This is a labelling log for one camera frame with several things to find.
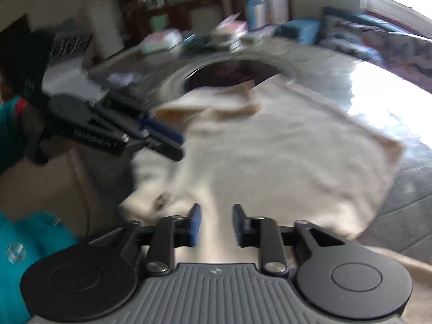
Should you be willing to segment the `cream beige garment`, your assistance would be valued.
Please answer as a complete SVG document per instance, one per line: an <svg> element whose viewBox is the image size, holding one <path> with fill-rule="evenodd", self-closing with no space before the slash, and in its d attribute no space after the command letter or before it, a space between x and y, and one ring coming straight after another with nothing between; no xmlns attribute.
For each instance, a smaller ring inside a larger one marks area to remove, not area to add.
<svg viewBox="0 0 432 324"><path fill-rule="evenodd" d="M254 249L237 245L234 204L280 225L308 220L355 239L382 207L405 151L281 75L195 89L152 114L184 134L184 158L137 153L135 189L121 209L152 225L199 204L198 245L180 249L180 262L256 261Z"/></svg>

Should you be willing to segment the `person in teal clothing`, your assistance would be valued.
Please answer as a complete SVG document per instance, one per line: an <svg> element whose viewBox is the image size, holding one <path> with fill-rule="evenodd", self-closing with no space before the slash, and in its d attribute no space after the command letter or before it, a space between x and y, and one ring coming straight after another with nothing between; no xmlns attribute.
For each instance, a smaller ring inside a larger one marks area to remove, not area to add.
<svg viewBox="0 0 432 324"><path fill-rule="evenodd" d="M22 96L25 80L37 81L31 70L44 67L50 55L53 36L32 32L16 51L10 41L1 47L1 182L15 187L19 197L39 201L36 187L45 178L31 167L26 153L33 125L40 125L36 108ZM23 273L38 260L76 245L77 238L59 219L38 211L21 220L1 217L1 322L27 323L31 316L20 292Z"/></svg>

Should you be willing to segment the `black induction cooktop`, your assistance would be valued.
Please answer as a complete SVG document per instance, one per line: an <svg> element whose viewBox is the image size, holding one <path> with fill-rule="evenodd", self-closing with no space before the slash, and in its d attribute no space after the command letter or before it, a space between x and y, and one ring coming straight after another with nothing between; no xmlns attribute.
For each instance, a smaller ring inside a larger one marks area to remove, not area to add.
<svg viewBox="0 0 432 324"><path fill-rule="evenodd" d="M252 80L255 85L281 71L257 60L227 60L199 67L183 81L185 92L201 87L230 87Z"/></svg>

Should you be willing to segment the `pink tissue pack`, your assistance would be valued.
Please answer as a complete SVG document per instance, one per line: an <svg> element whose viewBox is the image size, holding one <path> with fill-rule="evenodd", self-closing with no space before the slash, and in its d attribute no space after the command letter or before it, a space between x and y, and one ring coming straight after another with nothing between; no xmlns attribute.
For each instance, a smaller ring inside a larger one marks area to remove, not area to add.
<svg viewBox="0 0 432 324"><path fill-rule="evenodd" d="M226 42L230 39L240 38L248 31L248 23L239 20L239 13L230 15L222 20L211 32L210 36L216 42Z"/></svg>

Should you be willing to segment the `blue corner sofa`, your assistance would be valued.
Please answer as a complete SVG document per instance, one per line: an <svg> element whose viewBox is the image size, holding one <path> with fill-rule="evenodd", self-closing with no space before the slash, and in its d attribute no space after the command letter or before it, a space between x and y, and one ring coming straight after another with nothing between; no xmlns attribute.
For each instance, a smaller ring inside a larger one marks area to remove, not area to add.
<svg viewBox="0 0 432 324"><path fill-rule="evenodd" d="M286 22L274 35L353 56L431 92L431 40L378 18L325 7L319 18Z"/></svg>

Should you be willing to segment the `butterfly pillow lying flat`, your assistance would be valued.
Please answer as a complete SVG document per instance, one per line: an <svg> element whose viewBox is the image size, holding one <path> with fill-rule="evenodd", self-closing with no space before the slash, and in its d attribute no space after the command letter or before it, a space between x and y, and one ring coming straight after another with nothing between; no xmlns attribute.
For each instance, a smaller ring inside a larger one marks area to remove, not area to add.
<svg viewBox="0 0 432 324"><path fill-rule="evenodd" d="M380 66L431 91L431 40L328 15L320 46Z"/></svg>

